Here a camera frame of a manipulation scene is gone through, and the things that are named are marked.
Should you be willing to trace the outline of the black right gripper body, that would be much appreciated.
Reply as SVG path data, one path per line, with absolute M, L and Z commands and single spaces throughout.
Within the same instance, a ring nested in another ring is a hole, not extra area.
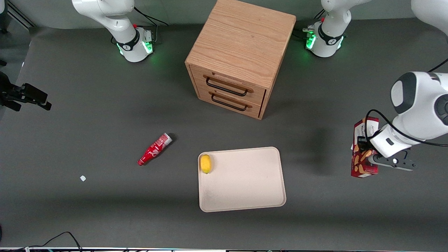
M 0 72 L 0 99 L 1 102 L 6 102 L 7 100 L 14 100 L 18 102 L 22 102 L 22 94 L 21 91 L 23 86 L 17 86 L 12 84 L 8 78 L 8 76 Z

